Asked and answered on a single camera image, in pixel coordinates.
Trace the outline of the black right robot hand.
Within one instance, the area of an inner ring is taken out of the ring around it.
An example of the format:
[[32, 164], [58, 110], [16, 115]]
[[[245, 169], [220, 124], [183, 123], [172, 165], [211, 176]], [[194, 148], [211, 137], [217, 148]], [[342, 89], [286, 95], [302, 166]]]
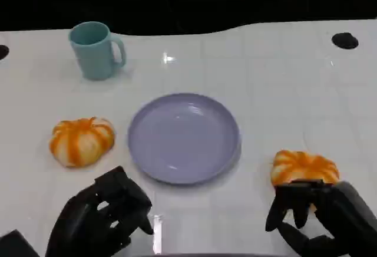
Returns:
[[[331, 237], [300, 232], [310, 206]], [[348, 182], [299, 179], [275, 186], [265, 230], [278, 230], [300, 256], [376, 256], [376, 216]]]

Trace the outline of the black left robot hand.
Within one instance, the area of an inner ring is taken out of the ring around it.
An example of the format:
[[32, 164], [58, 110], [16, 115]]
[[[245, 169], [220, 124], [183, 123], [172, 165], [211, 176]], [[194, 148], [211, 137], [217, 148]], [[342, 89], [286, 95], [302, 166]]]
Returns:
[[117, 166], [70, 198], [49, 237], [46, 256], [113, 256], [141, 229], [152, 235], [152, 202]]

